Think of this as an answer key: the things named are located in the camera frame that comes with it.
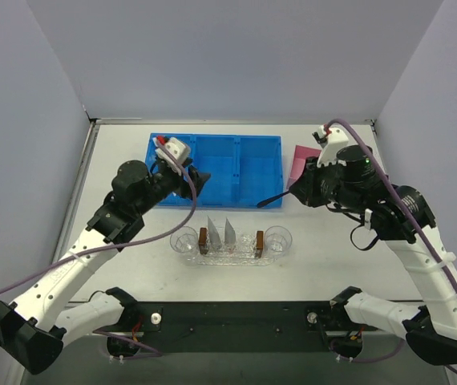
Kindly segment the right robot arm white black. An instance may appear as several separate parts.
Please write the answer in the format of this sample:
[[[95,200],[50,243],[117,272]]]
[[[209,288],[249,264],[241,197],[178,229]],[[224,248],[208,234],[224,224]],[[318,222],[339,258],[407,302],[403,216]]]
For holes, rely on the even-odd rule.
[[[435,216],[415,188],[391,184],[359,146],[340,150],[336,164],[306,159],[289,191],[305,206],[333,206],[376,233],[398,257],[420,293],[421,306],[402,305],[350,286],[331,301],[332,313],[406,341],[426,363],[457,364],[457,271]]]

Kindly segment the red-capped toothpaste tube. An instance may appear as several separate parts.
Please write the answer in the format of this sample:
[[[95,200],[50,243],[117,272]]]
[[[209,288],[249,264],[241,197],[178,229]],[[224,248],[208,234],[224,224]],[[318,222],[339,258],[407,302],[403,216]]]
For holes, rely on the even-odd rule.
[[[233,247],[237,242],[236,231],[230,223],[229,219],[225,219],[224,225],[224,244],[227,247]]]

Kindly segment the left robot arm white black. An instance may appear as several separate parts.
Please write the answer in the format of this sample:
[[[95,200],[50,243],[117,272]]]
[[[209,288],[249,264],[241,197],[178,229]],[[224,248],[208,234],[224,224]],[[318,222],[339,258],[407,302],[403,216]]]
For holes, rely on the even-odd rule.
[[[132,244],[144,227],[145,213],[173,193],[194,201],[210,178],[190,159],[180,167],[168,160],[156,164],[156,173],[150,173],[142,161],[123,163],[103,204],[68,252],[37,274],[26,292],[0,301],[0,347],[32,375],[45,371],[65,346],[85,334],[134,325],[137,301],[119,288],[74,309],[65,307],[103,264]]]

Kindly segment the clear plastic cup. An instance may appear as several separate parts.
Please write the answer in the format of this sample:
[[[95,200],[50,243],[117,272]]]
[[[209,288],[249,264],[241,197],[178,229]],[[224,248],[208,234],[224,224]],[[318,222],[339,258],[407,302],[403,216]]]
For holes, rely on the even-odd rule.
[[[194,228],[184,226],[170,236],[169,244],[177,253],[195,254],[198,252],[198,234]]]
[[[269,227],[264,233],[265,249],[271,254],[286,254],[290,250],[292,243],[292,234],[283,226]]]

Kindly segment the black toothbrush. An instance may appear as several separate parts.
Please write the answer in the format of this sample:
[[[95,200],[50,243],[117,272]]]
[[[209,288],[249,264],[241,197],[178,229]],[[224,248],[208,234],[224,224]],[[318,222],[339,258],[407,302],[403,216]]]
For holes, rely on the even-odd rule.
[[[284,191],[274,197],[270,197],[270,198],[267,198],[263,201],[260,201],[259,203],[257,203],[257,208],[260,209],[260,208],[264,208],[265,206],[267,205],[270,205],[271,203],[273,203],[274,201],[277,201],[279,199],[281,199],[282,197],[286,196],[290,194],[290,191]]]

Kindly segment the clear holder with brown ends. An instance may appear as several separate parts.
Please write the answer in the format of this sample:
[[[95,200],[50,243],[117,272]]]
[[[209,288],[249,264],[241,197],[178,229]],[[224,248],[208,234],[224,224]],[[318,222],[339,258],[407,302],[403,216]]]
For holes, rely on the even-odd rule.
[[[256,231],[254,234],[236,233],[229,234],[228,242],[211,242],[207,228],[200,228],[198,236],[198,250],[200,255],[207,257],[226,257],[231,259],[261,259],[265,249],[264,232]]]

